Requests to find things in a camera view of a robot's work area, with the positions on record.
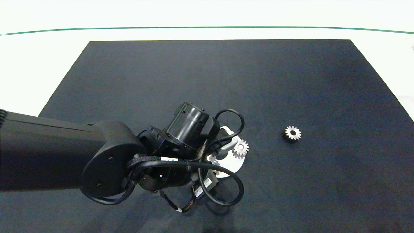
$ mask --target spur gear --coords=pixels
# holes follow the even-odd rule
[[[247,144],[244,140],[241,140],[237,143],[232,152],[235,157],[244,158],[248,151],[249,144]]]
[[[283,133],[283,138],[290,142],[295,142],[301,138],[302,134],[298,128],[294,126],[289,126],[285,129]]]

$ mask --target black table surface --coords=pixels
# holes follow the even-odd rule
[[[244,115],[239,204],[203,198],[179,214],[140,188],[117,206],[77,189],[3,192],[0,232],[414,232],[414,123],[349,40],[90,42],[40,116],[138,134],[182,102]],[[291,125],[294,144],[281,137]],[[180,204],[186,191],[166,189]]]

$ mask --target wire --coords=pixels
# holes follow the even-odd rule
[[[164,198],[167,202],[168,202],[168,204],[173,208],[173,209],[175,209],[175,211],[178,211],[178,212],[180,212],[180,213],[185,213],[185,212],[188,212],[189,210],[190,210],[190,207],[194,204],[194,202],[195,202],[195,194],[194,194],[194,188],[193,187],[191,187],[190,188],[190,191],[191,191],[191,193],[192,193],[192,197],[191,197],[191,200],[187,203],[187,205],[184,207],[184,208],[182,208],[182,209],[180,209],[180,208],[178,208],[178,206],[176,206],[175,204],[174,204],[174,202],[172,202],[168,197],[167,197],[167,195],[165,195],[165,193],[164,192],[162,192],[161,190],[159,190],[159,192],[162,192],[162,194],[161,194],[161,197],[162,198]]]
[[[218,200],[218,199],[214,198],[208,192],[206,186],[204,185],[203,180],[200,179],[201,188],[203,189],[203,191],[207,195],[207,197],[209,197],[213,202],[215,202],[219,205],[222,205],[222,206],[232,206],[232,205],[237,204],[242,199],[242,197],[244,195],[244,187],[243,187],[243,183],[240,180],[240,178],[236,174],[234,174],[232,171],[230,171],[226,168],[216,166],[216,165],[212,165],[212,164],[209,164],[209,163],[197,163],[197,162],[188,162],[188,161],[187,162],[183,162],[183,161],[146,161],[146,162],[139,163],[134,168],[131,179],[134,179],[134,177],[137,176],[138,173],[141,170],[147,169],[147,168],[150,168],[150,167],[187,167],[187,166],[192,166],[192,167],[198,168],[199,178],[201,177],[201,168],[207,168],[207,169],[217,170],[217,171],[226,173],[236,181],[236,183],[238,185],[238,189],[239,189],[237,197],[232,201],[221,201],[221,200]]]
[[[234,132],[233,134],[230,134],[230,135],[228,135],[228,136],[225,136],[225,137],[222,137],[222,138],[215,139],[215,140],[211,141],[209,144],[207,144],[207,146],[206,146],[206,150],[207,150],[208,148],[210,148],[210,146],[212,146],[213,144],[215,144],[215,143],[219,143],[219,142],[222,142],[222,141],[225,141],[225,140],[227,140],[227,139],[231,139],[231,138],[233,138],[234,136],[237,136],[239,133],[241,133],[241,132],[242,132],[242,130],[243,130],[243,128],[244,128],[244,117],[243,117],[243,116],[242,116],[242,115],[241,115],[238,111],[236,111],[236,110],[234,110],[234,109],[224,109],[224,110],[221,110],[221,111],[217,112],[217,114],[216,114],[216,116],[215,116],[215,119],[217,120],[217,119],[218,119],[218,117],[219,117],[222,113],[225,113],[225,112],[232,112],[232,113],[236,114],[236,115],[239,117],[239,119],[240,119],[240,127],[239,127],[239,129],[238,129],[236,132]]]
[[[80,189],[80,191],[82,191],[82,193],[85,194],[85,196],[91,199],[92,201],[111,206],[111,205],[116,205],[116,204],[119,204],[125,201],[134,191],[135,185],[136,185],[135,182],[129,179],[129,183],[128,183],[128,187],[126,191],[124,192],[124,194],[122,194],[120,198],[117,198],[117,199],[92,196],[88,194],[87,192],[85,192],[82,188]]]

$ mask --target black cable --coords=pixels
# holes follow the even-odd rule
[[[222,205],[222,206],[232,206],[237,204],[243,197],[244,195],[244,187],[243,187],[243,183],[240,180],[240,178],[234,174],[233,172],[231,172],[230,170],[220,167],[220,166],[216,166],[216,165],[212,165],[209,163],[195,163],[195,162],[183,162],[183,161],[147,161],[147,162],[142,162],[139,163],[135,168],[134,171],[132,173],[132,179],[134,179],[134,176],[137,176],[138,173],[143,170],[143,169],[147,169],[150,167],[187,167],[187,166],[191,166],[191,167],[196,167],[198,168],[198,175],[199,178],[201,177],[201,168],[207,168],[207,169],[212,169],[212,170],[217,170],[223,173],[228,174],[231,178],[233,178],[239,188],[238,191],[238,195],[237,197],[232,200],[232,201],[221,201],[218,200],[216,198],[214,198],[208,191],[207,188],[204,185],[203,179],[200,179],[200,183],[201,183],[201,188],[203,189],[204,193],[207,195],[207,197],[209,197],[213,202]]]
[[[227,140],[227,139],[231,139],[231,138],[233,138],[234,136],[236,136],[236,135],[238,135],[239,133],[241,133],[241,132],[242,132],[242,130],[243,130],[243,128],[244,128],[244,117],[243,117],[243,116],[242,116],[242,115],[241,115],[238,111],[236,111],[236,110],[233,110],[233,109],[224,109],[224,110],[221,110],[221,111],[217,112],[217,114],[216,114],[216,116],[215,116],[215,119],[217,120],[217,119],[218,119],[218,117],[219,117],[222,113],[225,113],[225,112],[232,112],[232,113],[236,114],[236,115],[240,118],[240,127],[239,127],[239,129],[238,129],[236,132],[234,132],[233,134],[230,134],[230,135],[225,136],[225,137],[222,137],[222,138],[217,138],[217,139],[214,139],[214,140],[213,140],[213,141],[211,141],[209,144],[207,144],[206,149],[210,148],[210,146],[212,146],[212,145],[213,145],[213,144],[215,144],[215,143],[222,142],[222,141],[225,141],[225,140]]]
[[[110,205],[111,206],[111,205],[116,205],[116,204],[119,204],[119,203],[125,201],[131,195],[131,193],[134,191],[135,185],[136,184],[135,184],[134,181],[129,180],[126,191],[124,192],[124,194],[122,194],[122,196],[120,198],[117,198],[117,199],[92,196],[92,195],[86,193],[82,188],[80,189],[80,191],[82,191],[82,193],[85,194],[85,196],[88,197],[89,199],[91,199],[92,201],[98,202],[99,204],[104,204],[104,205]]]

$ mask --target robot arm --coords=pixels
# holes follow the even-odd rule
[[[243,117],[226,111],[241,119],[232,135],[220,131],[217,118],[224,111],[212,117],[184,103],[164,130],[150,126],[135,136],[118,121],[83,125],[2,110],[0,191],[80,188],[88,198],[112,205],[128,198],[136,185],[155,192],[190,183],[214,202],[234,205],[243,196],[240,179],[206,160],[243,129]],[[236,180],[240,192],[235,200],[220,201],[209,194],[211,187],[200,182],[209,169]],[[122,192],[121,198],[108,198]]]

